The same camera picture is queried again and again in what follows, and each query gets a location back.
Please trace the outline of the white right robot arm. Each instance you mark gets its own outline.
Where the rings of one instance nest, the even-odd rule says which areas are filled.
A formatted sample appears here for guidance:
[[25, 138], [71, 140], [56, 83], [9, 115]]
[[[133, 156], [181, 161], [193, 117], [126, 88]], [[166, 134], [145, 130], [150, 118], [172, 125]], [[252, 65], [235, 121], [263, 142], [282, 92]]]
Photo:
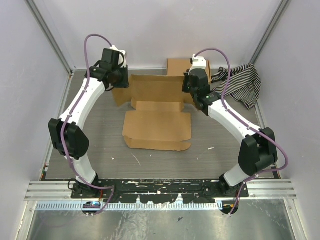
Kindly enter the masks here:
[[204, 69], [187, 69], [184, 73], [182, 91], [191, 95], [199, 111], [220, 123], [240, 144], [237, 164], [219, 177], [219, 192], [223, 196], [232, 197], [244, 180], [278, 161], [277, 148], [269, 141], [275, 140], [273, 130], [251, 124], [237, 112], [232, 115], [232, 107], [222, 101], [219, 93], [211, 90]]

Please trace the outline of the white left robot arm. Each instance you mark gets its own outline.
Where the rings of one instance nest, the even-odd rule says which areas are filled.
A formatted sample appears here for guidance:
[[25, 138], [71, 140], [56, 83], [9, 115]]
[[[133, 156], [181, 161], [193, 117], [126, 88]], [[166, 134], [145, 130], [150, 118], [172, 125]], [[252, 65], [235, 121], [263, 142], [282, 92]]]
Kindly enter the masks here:
[[53, 148], [68, 161], [75, 174], [72, 190], [88, 198], [95, 198], [105, 190], [88, 156], [90, 141], [84, 125], [97, 100], [115, 88], [128, 88], [126, 51], [114, 45], [105, 48], [101, 60], [91, 66], [69, 107], [57, 119], [52, 118], [48, 129]]

